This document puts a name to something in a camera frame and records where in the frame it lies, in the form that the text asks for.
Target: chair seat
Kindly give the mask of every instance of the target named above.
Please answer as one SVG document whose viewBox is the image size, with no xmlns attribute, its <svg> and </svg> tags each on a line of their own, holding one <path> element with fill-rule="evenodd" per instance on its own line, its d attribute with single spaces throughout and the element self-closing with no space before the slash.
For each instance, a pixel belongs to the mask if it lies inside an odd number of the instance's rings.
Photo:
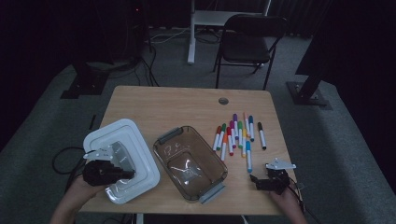
<svg viewBox="0 0 396 224">
<path fill-rule="evenodd" d="M 268 63 L 270 54 L 264 38 L 227 33 L 222 42 L 224 60 L 232 63 Z"/>
</svg>

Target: marker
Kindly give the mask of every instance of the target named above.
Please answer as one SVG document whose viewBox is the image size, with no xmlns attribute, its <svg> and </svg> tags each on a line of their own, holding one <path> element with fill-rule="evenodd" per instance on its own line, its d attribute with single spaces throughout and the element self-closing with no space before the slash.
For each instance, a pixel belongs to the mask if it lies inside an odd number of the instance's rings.
<svg viewBox="0 0 396 224">
<path fill-rule="evenodd" d="M 250 142 L 247 141 L 247 172 L 251 173 L 253 171 L 253 167 L 251 165 L 251 150 L 250 150 Z"/>
<path fill-rule="evenodd" d="M 219 126 L 218 129 L 216 130 L 215 143 L 213 144 L 213 150 L 214 151 L 216 150 L 216 148 L 218 146 L 220 133 L 221 133 L 221 126 Z"/>
<path fill-rule="evenodd" d="M 227 134 L 224 134 L 222 140 L 221 160 L 225 160 L 225 151 L 227 151 Z"/>
<path fill-rule="evenodd" d="M 250 137 L 250 129 L 248 125 L 248 115 L 246 112 L 244 112 L 244 117 L 245 117 L 245 127 L 247 128 L 247 137 Z"/>
<path fill-rule="evenodd" d="M 238 116 L 236 114 L 233 114 L 233 127 L 235 131 L 235 140 L 239 140 L 239 134 L 238 134 Z"/>
<path fill-rule="evenodd" d="M 242 131 L 242 157 L 247 156 L 247 130 Z"/>
<path fill-rule="evenodd" d="M 262 140 L 262 149 L 267 149 L 267 145 L 265 144 L 264 130 L 262 129 L 262 123 L 259 122 L 258 125 L 259 125 L 260 139 Z"/>
<path fill-rule="evenodd" d="M 238 135 L 239 135 L 240 137 L 242 137 L 242 126 L 243 126 L 242 121 L 238 121 Z M 239 141 L 239 142 L 238 142 L 238 147 L 239 147 L 239 148 L 242 148 L 242 141 Z"/>
<path fill-rule="evenodd" d="M 228 136 L 228 149 L 230 151 L 230 156 L 233 156 L 233 140 L 231 139 L 231 128 L 227 127 L 227 136 Z"/>
<path fill-rule="evenodd" d="M 248 124 L 250 129 L 250 141 L 254 142 L 254 128 L 253 128 L 253 116 L 248 117 Z"/>
<path fill-rule="evenodd" d="M 231 140 L 233 141 L 233 148 L 236 148 L 235 142 L 235 127 L 233 126 L 233 121 L 230 121 L 230 128 L 231 128 Z"/>
<path fill-rule="evenodd" d="M 223 125 L 221 126 L 221 132 L 220 132 L 220 137 L 219 137 L 218 146 L 216 147 L 216 149 L 217 149 L 217 150 L 220 150 L 220 149 L 221 149 L 221 139 L 222 139 L 222 138 L 223 138 L 223 136 L 224 136 L 224 133 L 225 133 L 225 127 L 226 127 L 226 124 L 225 124 L 225 123 L 223 123 Z"/>
</svg>

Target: table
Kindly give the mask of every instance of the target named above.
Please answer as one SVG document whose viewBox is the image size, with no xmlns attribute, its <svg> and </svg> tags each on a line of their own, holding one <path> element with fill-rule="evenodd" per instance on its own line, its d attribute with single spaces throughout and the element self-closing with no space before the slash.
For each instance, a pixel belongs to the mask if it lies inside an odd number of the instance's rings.
<svg viewBox="0 0 396 224">
<path fill-rule="evenodd" d="M 219 98 L 229 103 L 221 105 Z M 264 164 L 274 158 L 290 161 L 280 129 L 276 110 L 268 91 L 240 91 L 189 89 L 168 87 L 117 87 L 108 104 L 102 127 L 119 119 L 132 119 L 152 152 L 157 137 L 167 131 L 190 125 L 213 146 L 216 129 L 230 122 L 233 113 L 239 118 L 246 111 L 255 122 L 261 122 L 265 131 L 267 149 L 262 150 L 258 134 L 252 146 L 252 174 L 267 178 Z M 160 183 L 125 204 L 112 203 L 104 192 L 87 202 L 83 212 L 143 213 L 143 214 L 207 214 L 207 215 L 279 215 L 281 211 L 264 191 L 256 190 L 249 179 L 247 163 L 240 154 L 227 156 L 226 189 L 208 204 L 187 202 L 177 190 L 155 155 L 161 173 Z M 292 170 L 288 170 L 295 179 Z"/>
<path fill-rule="evenodd" d="M 189 57 L 187 63 L 194 64 L 195 62 L 195 25 L 223 26 L 231 16 L 240 13 L 250 14 L 250 15 L 267 15 L 270 4 L 271 4 L 271 0 L 267 2 L 263 13 L 206 11 L 206 10 L 195 10 L 195 0 L 191 0 L 191 26 L 190 26 L 191 32 L 190 32 Z"/>
</svg>

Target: hand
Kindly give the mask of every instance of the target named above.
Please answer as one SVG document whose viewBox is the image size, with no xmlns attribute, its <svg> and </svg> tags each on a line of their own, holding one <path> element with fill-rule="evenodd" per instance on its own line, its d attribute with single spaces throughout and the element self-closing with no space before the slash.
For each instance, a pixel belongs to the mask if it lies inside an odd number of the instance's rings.
<svg viewBox="0 0 396 224">
<path fill-rule="evenodd" d="M 281 195 L 269 191 L 272 200 L 279 206 L 293 224 L 306 224 L 301 207 L 292 189 L 286 188 Z"/>
<path fill-rule="evenodd" d="M 84 181 L 82 175 L 78 176 L 56 207 L 50 223 L 73 223 L 82 205 L 105 188 L 106 186 L 93 187 Z"/>
</svg>

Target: clear plastic container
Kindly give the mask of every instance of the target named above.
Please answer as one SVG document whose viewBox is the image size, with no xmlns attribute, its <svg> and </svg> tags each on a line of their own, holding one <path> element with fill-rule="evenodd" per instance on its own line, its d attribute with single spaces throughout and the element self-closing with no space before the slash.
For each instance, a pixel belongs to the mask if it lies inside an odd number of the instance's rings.
<svg viewBox="0 0 396 224">
<path fill-rule="evenodd" d="M 227 167 L 192 127 L 175 128 L 160 136 L 154 152 L 186 200 L 208 203 L 224 190 Z"/>
</svg>

